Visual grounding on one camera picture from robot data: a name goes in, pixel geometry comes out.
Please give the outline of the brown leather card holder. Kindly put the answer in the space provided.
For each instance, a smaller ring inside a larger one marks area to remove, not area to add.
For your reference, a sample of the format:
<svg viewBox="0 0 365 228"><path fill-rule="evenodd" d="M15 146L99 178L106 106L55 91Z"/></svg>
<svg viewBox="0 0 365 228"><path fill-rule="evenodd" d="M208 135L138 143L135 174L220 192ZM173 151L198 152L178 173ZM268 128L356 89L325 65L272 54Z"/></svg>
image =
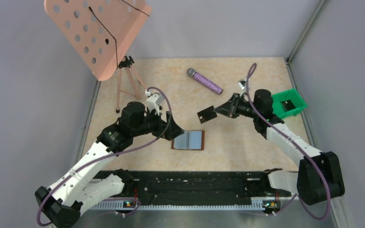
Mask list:
<svg viewBox="0 0 365 228"><path fill-rule="evenodd" d="M184 133L172 140L172 150L203 151L205 147L205 131L194 130Z"/></svg>

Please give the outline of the grey black credit card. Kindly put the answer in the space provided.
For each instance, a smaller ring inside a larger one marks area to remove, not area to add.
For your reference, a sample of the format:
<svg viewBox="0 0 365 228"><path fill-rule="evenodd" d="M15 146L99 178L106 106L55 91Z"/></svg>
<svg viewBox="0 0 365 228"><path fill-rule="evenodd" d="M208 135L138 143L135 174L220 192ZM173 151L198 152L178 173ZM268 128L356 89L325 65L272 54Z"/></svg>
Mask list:
<svg viewBox="0 0 365 228"><path fill-rule="evenodd" d="M214 106L205 108L197 113L200 123L203 124L207 121L217 118L217 113L214 111Z"/></svg>

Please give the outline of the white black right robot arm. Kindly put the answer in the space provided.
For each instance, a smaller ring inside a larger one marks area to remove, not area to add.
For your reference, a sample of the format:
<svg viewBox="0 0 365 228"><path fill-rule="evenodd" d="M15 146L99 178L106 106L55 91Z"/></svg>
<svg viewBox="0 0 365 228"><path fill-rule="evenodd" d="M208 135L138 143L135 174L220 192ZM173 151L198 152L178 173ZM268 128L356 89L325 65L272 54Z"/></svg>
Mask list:
<svg viewBox="0 0 365 228"><path fill-rule="evenodd" d="M252 103L245 99L245 95L234 93L227 102L214 109L228 118L245 116L253 119L255 130L297 165L297 171L267 171L266 178L259 183L260 191L272 196L278 190L285 190L299 195L307 205L343 196L345 185L338 156L334 152L323 152L294 134L273 113L272 104L270 91L259 89Z"/></svg>

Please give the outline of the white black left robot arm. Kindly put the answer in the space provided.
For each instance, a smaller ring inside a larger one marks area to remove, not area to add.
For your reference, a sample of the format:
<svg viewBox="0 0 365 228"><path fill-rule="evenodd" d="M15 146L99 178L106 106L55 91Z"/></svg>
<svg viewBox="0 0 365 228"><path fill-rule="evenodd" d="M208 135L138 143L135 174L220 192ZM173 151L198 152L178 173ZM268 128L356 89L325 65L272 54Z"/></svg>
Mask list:
<svg viewBox="0 0 365 228"><path fill-rule="evenodd" d="M173 140L184 130L175 123L171 111L167 120L140 102L129 102L117 121L103 129L88 152L57 182L39 187L35 197L39 205L37 223L41 227L70 228L91 207L115 195L128 196L133 192L133 178L120 169L103 180L90 181L109 162L129 148L135 137L152 134L158 140Z"/></svg>

